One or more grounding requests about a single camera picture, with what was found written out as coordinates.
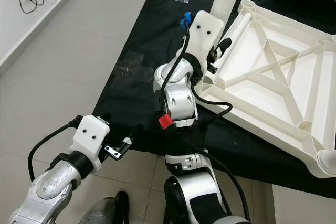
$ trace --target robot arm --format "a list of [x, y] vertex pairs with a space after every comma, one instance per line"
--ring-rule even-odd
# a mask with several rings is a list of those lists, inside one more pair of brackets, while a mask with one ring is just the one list
[[[201, 148], [203, 153], [206, 150], [202, 139], [205, 136], [204, 130], [195, 131], [200, 127], [192, 92], [194, 88], [191, 86], [200, 90], [206, 71], [212, 74], [217, 71], [212, 64], [231, 45], [229, 38], [218, 44], [224, 27], [225, 24], [220, 19], [205, 11], [198, 12], [189, 33], [187, 30], [189, 38], [184, 40], [183, 48], [168, 64], [155, 71], [153, 89], [156, 93], [164, 91], [165, 96], [161, 102], [164, 102], [168, 114], [159, 121], [163, 129], [170, 129], [170, 136], [166, 139], [165, 162], [173, 176], [165, 183], [165, 197], [166, 218], [171, 223], [249, 223], [230, 213], [209, 158], [202, 153], [193, 153], [197, 148]], [[193, 143], [185, 145], [185, 138]]]
[[110, 128], [108, 123], [93, 115], [84, 116], [73, 137], [70, 154], [60, 154], [51, 164], [51, 169], [32, 181], [27, 198], [11, 215], [8, 224], [51, 224], [71, 200], [72, 191], [90, 173], [101, 167], [99, 158], [105, 155], [119, 160], [132, 143], [132, 135], [125, 138], [120, 148], [114, 148], [115, 156], [104, 145]]
[[182, 59], [164, 87], [165, 99], [161, 101], [165, 103], [165, 110], [176, 127], [191, 126], [198, 120], [196, 102], [190, 86], [198, 84], [196, 88], [201, 89], [201, 80], [206, 71], [212, 73], [217, 71], [212, 64], [231, 45], [230, 39], [218, 44], [224, 27], [225, 24], [220, 19], [203, 10], [199, 11], [188, 31], [188, 40], [184, 39], [184, 43], [187, 43], [185, 53], [182, 52], [184, 45], [177, 51], [175, 58], [155, 71], [153, 90], [158, 92], [179, 55], [183, 53]]

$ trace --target white plastic tray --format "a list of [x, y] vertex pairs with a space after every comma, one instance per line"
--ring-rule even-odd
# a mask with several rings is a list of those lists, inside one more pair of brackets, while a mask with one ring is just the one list
[[232, 103], [225, 118], [299, 158], [315, 176], [335, 176], [317, 158], [335, 146], [332, 36], [242, 0], [226, 37], [233, 43], [214, 64], [218, 72], [206, 74], [201, 96]]

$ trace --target black cloth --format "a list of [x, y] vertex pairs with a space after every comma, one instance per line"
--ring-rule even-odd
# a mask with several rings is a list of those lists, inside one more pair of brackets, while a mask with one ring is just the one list
[[[257, 5], [330, 34], [336, 34], [336, 4], [332, 0], [253, 0]], [[110, 112], [111, 146], [141, 123], [145, 131], [132, 145], [139, 151], [165, 154], [164, 139], [153, 123], [155, 69], [172, 59], [181, 47], [184, 30], [179, 22], [186, 11], [210, 11], [213, 0], [146, 0], [94, 114]], [[237, 0], [228, 25], [237, 16]], [[201, 119], [213, 114], [198, 106]], [[318, 179], [304, 163], [224, 119], [210, 125], [206, 147], [235, 175], [336, 198], [336, 178]]]

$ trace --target tiled floor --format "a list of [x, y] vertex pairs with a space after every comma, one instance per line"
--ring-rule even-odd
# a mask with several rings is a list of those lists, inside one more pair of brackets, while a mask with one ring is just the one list
[[[70, 0], [0, 79], [0, 223], [26, 196], [31, 147], [77, 114], [92, 112], [144, 1]], [[61, 133], [37, 152], [36, 174], [66, 151], [72, 134]], [[97, 200], [121, 189], [130, 196], [131, 223], [161, 223], [168, 175], [163, 157], [129, 151], [82, 182], [58, 223], [77, 223]], [[233, 211], [242, 214], [236, 189], [217, 175]], [[239, 181], [254, 223], [267, 223], [265, 185]]]

